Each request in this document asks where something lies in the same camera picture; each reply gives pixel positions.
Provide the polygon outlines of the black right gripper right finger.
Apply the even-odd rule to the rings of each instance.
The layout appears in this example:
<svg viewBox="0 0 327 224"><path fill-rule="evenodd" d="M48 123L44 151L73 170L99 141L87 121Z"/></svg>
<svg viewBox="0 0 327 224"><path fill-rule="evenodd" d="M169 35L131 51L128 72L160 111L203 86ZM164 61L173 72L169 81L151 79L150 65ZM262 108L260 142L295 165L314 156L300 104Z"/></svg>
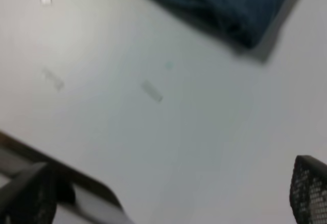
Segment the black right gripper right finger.
<svg viewBox="0 0 327 224"><path fill-rule="evenodd" d="M309 155L295 159L289 193L297 223L326 223L326 164Z"/></svg>

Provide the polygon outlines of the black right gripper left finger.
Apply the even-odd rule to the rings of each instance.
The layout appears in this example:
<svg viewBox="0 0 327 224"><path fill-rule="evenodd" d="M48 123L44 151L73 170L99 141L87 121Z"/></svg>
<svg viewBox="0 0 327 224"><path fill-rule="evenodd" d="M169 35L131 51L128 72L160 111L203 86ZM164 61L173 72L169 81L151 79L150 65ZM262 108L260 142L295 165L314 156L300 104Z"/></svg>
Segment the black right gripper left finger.
<svg viewBox="0 0 327 224"><path fill-rule="evenodd" d="M57 209L55 176L36 163L1 187L1 223L52 223Z"/></svg>

